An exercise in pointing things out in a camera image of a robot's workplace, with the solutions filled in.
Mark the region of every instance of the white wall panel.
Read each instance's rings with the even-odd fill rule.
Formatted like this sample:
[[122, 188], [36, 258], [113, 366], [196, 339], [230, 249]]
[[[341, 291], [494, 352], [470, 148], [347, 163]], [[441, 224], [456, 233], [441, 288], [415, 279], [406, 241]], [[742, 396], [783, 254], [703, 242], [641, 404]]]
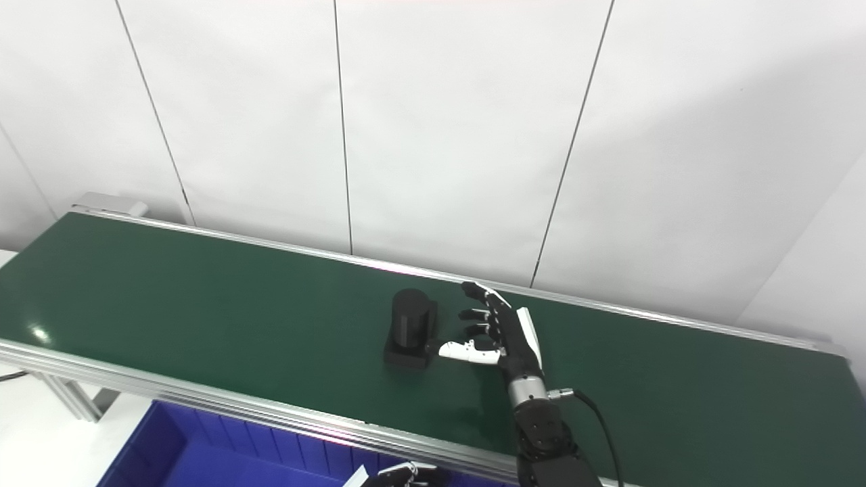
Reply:
[[866, 153], [737, 325], [822, 334], [847, 348], [866, 386]]
[[0, 249], [23, 249], [54, 221], [0, 128]]
[[529, 284], [608, 0], [339, 0], [355, 253]]
[[187, 219], [110, 0], [0, 4], [0, 120], [58, 214], [91, 191]]
[[198, 225], [348, 251], [332, 2], [120, 5]]
[[535, 287], [733, 322], [866, 146], [859, 1], [617, 1]]

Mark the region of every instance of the black cylindrical object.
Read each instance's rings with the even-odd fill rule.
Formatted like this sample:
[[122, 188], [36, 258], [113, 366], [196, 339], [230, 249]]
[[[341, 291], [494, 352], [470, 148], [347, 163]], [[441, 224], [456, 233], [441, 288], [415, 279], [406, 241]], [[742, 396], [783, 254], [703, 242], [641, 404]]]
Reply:
[[403, 348], [421, 347], [427, 340], [431, 301], [419, 289], [403, 289], [391, 302], [391, 338]]

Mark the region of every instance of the black object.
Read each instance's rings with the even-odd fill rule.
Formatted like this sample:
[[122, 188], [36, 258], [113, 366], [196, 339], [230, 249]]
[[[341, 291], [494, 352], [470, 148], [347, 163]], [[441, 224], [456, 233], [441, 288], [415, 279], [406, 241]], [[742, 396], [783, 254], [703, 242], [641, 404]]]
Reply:
[[6, 380], [18, 379], [19, 377], [23, 377], [27, 374], [28, 374], [28, 372], [21, 371], [21, 372], [7, 373], [6, 375], [0, 375], [0, 382], [5, 382]]
[[436, 302], [419, 289], [403, 289], [391, 302], [391, 330], [385, 341], [385, 362], [426, 368], [436, 352], [426, 349], [436, 333]]

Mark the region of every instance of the metal leg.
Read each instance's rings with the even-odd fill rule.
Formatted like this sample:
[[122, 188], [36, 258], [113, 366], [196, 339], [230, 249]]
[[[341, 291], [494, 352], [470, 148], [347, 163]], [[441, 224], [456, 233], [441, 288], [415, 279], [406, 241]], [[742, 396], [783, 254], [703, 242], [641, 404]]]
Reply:
[[51, 389], [60, 402], [75, 416], [76, 419], [83, 419], [95, 423], [102, 418], [108, 407], [120, 395], [117, 391], [111, 389], [102, 389], [93, 399], [87, 396], [78, 382], [71, 379], [63, 379], [56, 375], [48, 373], [33, 372], [33, 375], [45, 382], [48, 389]]

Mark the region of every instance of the wall panel seam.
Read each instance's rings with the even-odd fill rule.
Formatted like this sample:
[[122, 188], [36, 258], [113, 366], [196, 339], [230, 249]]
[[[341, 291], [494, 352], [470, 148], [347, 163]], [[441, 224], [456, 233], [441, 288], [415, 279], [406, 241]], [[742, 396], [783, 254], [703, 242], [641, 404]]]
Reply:
[[139, 75], [141, 75], [141, 82], [145, 85], [145, 91], [147, 92], [147, 100], [149, 100], [151, 103], [151, 108], [153, 109], [153, 116], [156, 118], [157, 126], [159, 127], [159, 133], [160, 135], [162, 135], [163, 142], [165, 143], [165, 150], [168, 152], [168, 158], [171, 161], [171, 168], [174, 170], [175, 178], [177, 178], [178, 186], [180, 186], [180, 193], [184, 197], [186, 208], [190, 211], [190, 218], [192, 219], [192, 224], [198, 226], [196, 224], [196, 215], [195, 213], [193, 213], [192, 206], [190, 205], [190, 199], [186, 196], [184, 181], [180, 178], [178, 164], [174, 160], [174, 154], [171, 153], [171, 146], [168, 143], [168, 138], [165, 137], [165, 130], [162, 125], [162, 120], [159, 118], [159, 112], [157, 111], [156, 103], [153, 102], [153, 95], [151, 94], [151, 87], [147, 84], [145, 70], [141, 67], [139, 53], [135, 49], [135, 43], [132, 41], [132, 34], [130, 34], [129, 27], [126, 25], [126, 17], [123, 15], [123, 9], [120, 8], [120, 0], [114, 0], [114, 5], [117, 6], [117, 13], [120, 16], [120, 22], [123, 24], [123, 30], [124, 32], [126, 32], [126, 39], [129, 41], [129, 47], [132, 50], [132, 57], [135, 58], [135, 65], [139, 69]]
[[565, 154], [565, 163], [562, 165], [562, 173], [559, 175], [559, 183], [556, 186], [556, 193], [553, 195], [553, 205], [550, 209], [550, 215], [547, 217], [547, 226], [544, 230], [544, 236], [541, 238], [541, 247], [539, 248], [539, 256], [535, 260], [535, 269], [533, 276], [529, 280], [529, 287], [535, 284], [535, 277], [539, 273], [539, 265], [541, 264], [541, 256], [544, 253], [544, 247], [547, 243], [547, 234], [550, 233], [550, 226], [553, 222], [553, 213], [556, 211], [556, 204], [559, 202], [559, 193], [562, 191], [562, 182], [565, 180], [565, 173], [568, 170], [568, 163], [572, 158], [572, 149], [574, 148], [574, 140], [578, 137], [578, 128], [580, 121], [584, 116], [584, 108], [586, 108], [586, 100], [589, 98], [590, 87], [592, 86], [592, 77], [595, 75], [596, 66], [598, 65], [598, 57], [601, 55], [601, 48], [604, 45], [604, 35], [607, 34], [607, 27], [611, 22], [611, 14], [613, 13], [613, 5], [616, 0], [611, 0], [611, 5], [607, 9], [607, 16], [604, 18], [604, 27], [601, 29], [601, 36], [598, 38], [598, 48], [596, 49], [595, 58], [592, 60], [592, 68], [590, 69], [589, 78], [586, 80], [586, 90], [584, 91], [584, 99], [580, 102], [580, 110], [578, 111], [578, 119], [574, 124], [572, 132], [572, 140], [568, 145], [568, 152]]

